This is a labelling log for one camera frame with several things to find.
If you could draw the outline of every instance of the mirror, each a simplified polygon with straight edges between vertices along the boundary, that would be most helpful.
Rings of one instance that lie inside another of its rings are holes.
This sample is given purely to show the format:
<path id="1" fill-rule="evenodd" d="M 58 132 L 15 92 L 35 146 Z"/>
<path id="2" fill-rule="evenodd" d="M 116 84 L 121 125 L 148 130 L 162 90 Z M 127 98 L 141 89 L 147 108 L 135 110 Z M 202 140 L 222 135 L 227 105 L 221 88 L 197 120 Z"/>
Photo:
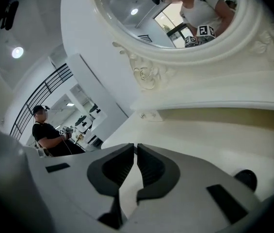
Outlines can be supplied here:
<path id="1" fill-rule="evenodd" d="M 134 36 L 165 48 L 190 48 L 219 37 L 237 0 L 101 0 Z"/>

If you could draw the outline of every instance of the white column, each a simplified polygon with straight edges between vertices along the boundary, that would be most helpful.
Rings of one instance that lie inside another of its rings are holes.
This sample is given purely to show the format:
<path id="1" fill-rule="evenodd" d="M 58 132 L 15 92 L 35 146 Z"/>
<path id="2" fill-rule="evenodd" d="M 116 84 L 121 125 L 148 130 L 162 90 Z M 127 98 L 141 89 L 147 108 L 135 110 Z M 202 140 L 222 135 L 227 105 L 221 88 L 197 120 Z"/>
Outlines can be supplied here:
<path id="1" fill-rule="evenodd" d="M 69 99 L 71 100 L 71 102 L 74 104 L 74 106 L 84 115 L 84 116 L 89 116 L 90 118 L 92 118 L 87 111 L 85 110 L 85 108 L 83 107 L 83 105 L 78 101 L 78 99 L 74 96 L 74 94 L 71 91 L 68 91 L 67 96 L 69 97 Z"/>

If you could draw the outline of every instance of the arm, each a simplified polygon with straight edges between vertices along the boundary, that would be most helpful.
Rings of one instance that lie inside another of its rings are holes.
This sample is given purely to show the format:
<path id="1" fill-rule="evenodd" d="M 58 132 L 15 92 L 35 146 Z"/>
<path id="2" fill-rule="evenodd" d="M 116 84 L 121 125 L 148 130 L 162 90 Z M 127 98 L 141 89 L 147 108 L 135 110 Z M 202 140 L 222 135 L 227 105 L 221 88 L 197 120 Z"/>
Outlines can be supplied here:
<path id="1" fill-rule="evenodd" d="M 193 36 L 196 38 L 197 28 L 193 27 L 190 23 L 186 23 L 186 25 L 189 27 L 189 29 L 191 30 Z"/>
<path id="2" fill-rule="evenodd" d="M 234 18 L 235 13 L 230 10 L 230 8 L 224 2 L 224 0 L 219 0 L 214 10 L 216 14 L 222 18 L 222 23 L 215 32 L 215 36 L 218 37 L 229 27 L 230 23 Z"/>
<path id="3" fill-rule="evenodd" d="M 44 147 L 46 149 L 50 149 L 50 148 L 57 146 L 59 143 L 61 143 L 62 141 L 65 141 L 65 140 L 66 140 L 65 137 L 61 137 L 61 136 L 54 138 L 54 139 L 47 139 L 46 137 L 44 137 L 44 138 L 40 139 L 38 141 L 38 143 L 42 147 Z"/>

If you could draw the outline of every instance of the black railing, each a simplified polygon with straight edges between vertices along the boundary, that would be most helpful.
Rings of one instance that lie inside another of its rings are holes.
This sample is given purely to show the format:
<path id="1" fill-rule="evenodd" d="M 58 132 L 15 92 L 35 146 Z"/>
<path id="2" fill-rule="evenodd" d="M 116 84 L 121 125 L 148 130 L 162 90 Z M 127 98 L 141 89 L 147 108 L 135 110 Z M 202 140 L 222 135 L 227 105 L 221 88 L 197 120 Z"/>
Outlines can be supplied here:
<path id="1" fill-rule="evenodd" d="M 146 42 L 152 42 L 151 38 L 148 36 L 148 34 L 145 35 L 139 35 L 138 37 L 140 37 L 141 39 L 143 39 Z"/>
<path id="2" fill-rule="evenodd" d="M 10 132 L 17 140 L 20 139 L 27 124 L 33 116 L 34 106 L 39 105 L 49 97 L 63 82 L 72 77 L 73 74 L 67 64 L 62 65 L 50 74 L 31 94 L 24 106 L 21 108 Z"/>

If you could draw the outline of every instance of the black t-shirt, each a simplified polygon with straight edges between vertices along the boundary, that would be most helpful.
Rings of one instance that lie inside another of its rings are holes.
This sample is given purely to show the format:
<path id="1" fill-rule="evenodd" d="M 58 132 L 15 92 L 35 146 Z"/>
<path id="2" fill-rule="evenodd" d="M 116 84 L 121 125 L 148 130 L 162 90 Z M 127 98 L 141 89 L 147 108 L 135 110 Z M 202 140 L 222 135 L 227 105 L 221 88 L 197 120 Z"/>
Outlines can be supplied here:
<path id="1" fill-rule="evenodd" d="M 60 136 L 59 132 L 48 123 L 35 123 L 32 127 L 32 135 L 34 136 L 37 142 L 44 137 L 46 137 L 47 139 L 54 139 Z M 48 151 L 53 156 L 70 155 L 71 153 L 84 153 L 84 151 L 79 146 L 73 144 L 69 140 L 65 142 L 60 142 L 57 146 L 48 149 Z"/>

